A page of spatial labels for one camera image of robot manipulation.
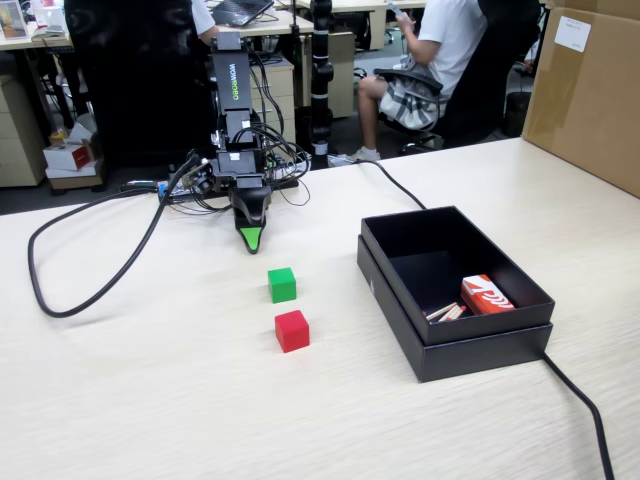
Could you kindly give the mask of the black gripper motor block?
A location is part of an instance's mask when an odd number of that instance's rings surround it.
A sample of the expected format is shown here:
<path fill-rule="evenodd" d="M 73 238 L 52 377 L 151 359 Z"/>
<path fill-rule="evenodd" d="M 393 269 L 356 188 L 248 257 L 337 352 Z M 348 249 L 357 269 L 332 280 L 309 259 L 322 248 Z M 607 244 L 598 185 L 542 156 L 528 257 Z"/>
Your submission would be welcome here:
<path fill-rule="evenodd" d="M 214 189 L 229 189 L 235 229 L 247 251 L 257 254 L 272 195 L 259 151 L 220 151 L 214 160 Z"/>

